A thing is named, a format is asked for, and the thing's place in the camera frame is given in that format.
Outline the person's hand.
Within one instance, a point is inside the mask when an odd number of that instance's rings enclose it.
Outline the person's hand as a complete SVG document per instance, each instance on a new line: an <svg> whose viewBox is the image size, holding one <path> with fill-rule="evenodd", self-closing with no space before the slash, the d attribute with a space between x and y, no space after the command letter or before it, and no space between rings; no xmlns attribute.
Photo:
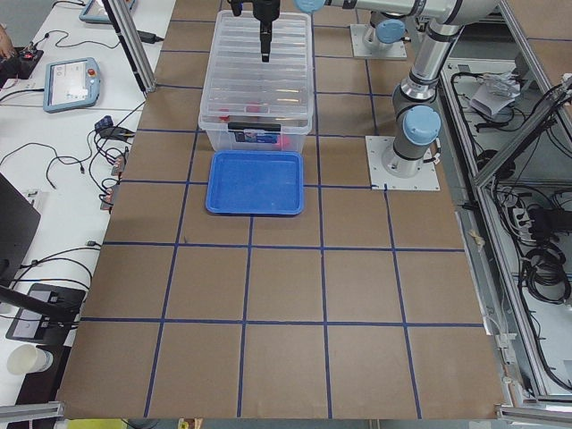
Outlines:
<svg viewBox="0 0 572 429"><path fill-rule="evenodd" d="M13 43L7 34L5 27L0 25L0 55L3 58L11 58L15 54Z"/></svg>

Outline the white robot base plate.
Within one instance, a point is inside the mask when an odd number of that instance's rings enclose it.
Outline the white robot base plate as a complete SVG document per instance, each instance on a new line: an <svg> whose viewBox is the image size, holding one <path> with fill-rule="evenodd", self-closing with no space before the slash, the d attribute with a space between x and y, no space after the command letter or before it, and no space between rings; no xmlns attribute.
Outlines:
<svg viewBox="0 0 572 429"><path fill-rule="evenodd" d="M405 191L439 191L436 165L439 163L440 141L433 154L427 148L424 157L408 161L397 156L393 136L366 136L366 154L372 189Z"/></svg>

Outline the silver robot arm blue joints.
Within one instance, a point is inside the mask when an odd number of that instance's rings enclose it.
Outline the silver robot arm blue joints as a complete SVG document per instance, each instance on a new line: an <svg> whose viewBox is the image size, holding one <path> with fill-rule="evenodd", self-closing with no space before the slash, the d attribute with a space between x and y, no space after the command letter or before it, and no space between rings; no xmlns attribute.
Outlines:
<svg viewBox="0 0 572 429"><path fill-rule="evenodd" d="M430 21L406 78L395 88L394 151L401 159L416 161L437 139L442 120L432 108L440 72L463 28L487 16L497 1L297 1L304 13L325 6L364 9L376 13L422 16Z"/></svg>

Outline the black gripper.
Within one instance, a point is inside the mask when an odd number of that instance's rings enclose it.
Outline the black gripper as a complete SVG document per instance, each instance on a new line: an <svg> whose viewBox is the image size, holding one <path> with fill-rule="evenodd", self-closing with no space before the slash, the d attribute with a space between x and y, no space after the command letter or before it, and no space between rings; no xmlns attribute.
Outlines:
<svg viewBox="0 0 572 429"><path fill-rule="evenodd" d="M280 0L254 0L253 14L260 21L260 44L261 59L263 62L270 60L272 44L272 24L280 16Z"/></svg>

